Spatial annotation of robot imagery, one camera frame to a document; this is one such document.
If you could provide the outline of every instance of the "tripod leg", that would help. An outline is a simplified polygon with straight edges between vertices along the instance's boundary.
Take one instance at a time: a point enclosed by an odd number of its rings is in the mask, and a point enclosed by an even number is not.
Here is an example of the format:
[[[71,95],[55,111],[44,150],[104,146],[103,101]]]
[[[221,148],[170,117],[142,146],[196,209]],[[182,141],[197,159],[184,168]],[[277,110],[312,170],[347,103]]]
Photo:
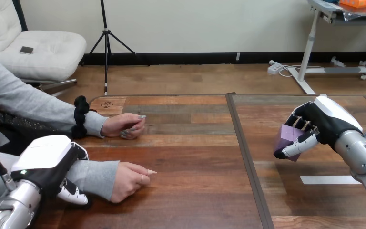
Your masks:
[[[91,52],[89,54],[92,54],[92,52],[94,51],[94,49],[96,48],[96,46],[99,44],[99,42],[102,40],[104,36],[104,33],[102,33],[102,35],[100,36],[100,38],[97,40],[95,46],[92,48]]]
[[[144,61],[139,55],[137,55],[132,49],[130,49],[126,44],[124,44],[122,41],[120,41],[120,39],[118,39],[114,34],[112,34],[111,32],[110,32],[110,35],[112,36],[112,37],[114,37],[120,44],[122,44],[126,49],[128,49],[132,54],[134,54],[136,57],[138,57],[138,59],[142,62],[142,63],[144,63],[145,65],[147,65],[148,67],[149,67],[149,64],[146,62],[146,61]]]
[[[109,57],[111,57],[111,56],[113,56],[113,53],[112,53],[112,51],[111,51],[111,49],[110,49],[110,40],[109,40],[109,35],[108,35],[108,34],[106,34],[106,36],[107,36],[107,52],[109,53]]]
[[[109,42],[109,36],[106,34],[104,37],[104,95],[107,95],[107,45]]]

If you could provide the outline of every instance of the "white desk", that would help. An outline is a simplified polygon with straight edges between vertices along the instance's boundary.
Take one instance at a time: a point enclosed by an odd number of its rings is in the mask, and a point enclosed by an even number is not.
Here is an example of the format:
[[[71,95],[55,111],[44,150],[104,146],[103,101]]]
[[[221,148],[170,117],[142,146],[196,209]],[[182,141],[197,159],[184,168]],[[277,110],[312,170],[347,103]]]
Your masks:
[[[363,73],[366,75],[366,67],[307,69],[309,57],[311,56],[312,47],[315,41],[316,26],[320,18],[333,25],[366,25],[366,19],[363,17],[358,20],[345,21],[342,8],[334,4],[327,3],[322,0],[308,0],[308,2],[311,5],[311,10],[313,10],[315,17],[314,22],[312,23],[311,33],[308,37],[308,42],[306,43],[306,49],[300,71],[298,72],[295,68],[288,68],[288,71],[300,85],[302,90],[306,94],[316,94],[305,81],[305,74],[307,73]]]

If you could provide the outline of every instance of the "power strip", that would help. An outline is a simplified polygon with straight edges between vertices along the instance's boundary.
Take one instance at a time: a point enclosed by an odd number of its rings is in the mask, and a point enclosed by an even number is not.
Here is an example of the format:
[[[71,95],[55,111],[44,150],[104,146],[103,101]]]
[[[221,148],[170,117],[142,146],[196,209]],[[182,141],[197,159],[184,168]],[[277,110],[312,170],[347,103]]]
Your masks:
[[[270,67],[267,69],[267,73],[272,74],[272,75],[276,75],[276,74],[278,74],[278,73],[279,73],[283,68],[284,68],[284,66],[282,66],[281,64],[279,64],[279,63],[275,63],[275,64],[273,64],[272,66],[270,66]]]

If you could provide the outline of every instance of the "white tape strip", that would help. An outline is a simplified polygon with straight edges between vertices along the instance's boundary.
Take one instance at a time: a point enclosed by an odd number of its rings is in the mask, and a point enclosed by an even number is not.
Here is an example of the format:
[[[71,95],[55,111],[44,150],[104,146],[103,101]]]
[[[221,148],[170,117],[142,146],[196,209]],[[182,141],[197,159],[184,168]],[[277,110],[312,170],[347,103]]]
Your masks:
[[[304,185],[357,185],[351,176],[299,176]]]

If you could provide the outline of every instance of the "chair leg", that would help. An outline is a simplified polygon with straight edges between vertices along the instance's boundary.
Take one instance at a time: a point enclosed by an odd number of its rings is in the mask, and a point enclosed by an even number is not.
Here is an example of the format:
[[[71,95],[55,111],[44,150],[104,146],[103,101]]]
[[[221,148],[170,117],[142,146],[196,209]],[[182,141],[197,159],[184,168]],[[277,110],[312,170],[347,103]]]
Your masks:
[[[50,83],[50,84],[45,84],[43,86],[41,86],[41,90],[48,90],[54,87],[59,87],[59,86],[64,86],[70,83],[77,83],[78,81],[76,79],[72,79],[72,80],[66,80],[66,81],[62,81],[62,82],[58,82],[58,83]]]

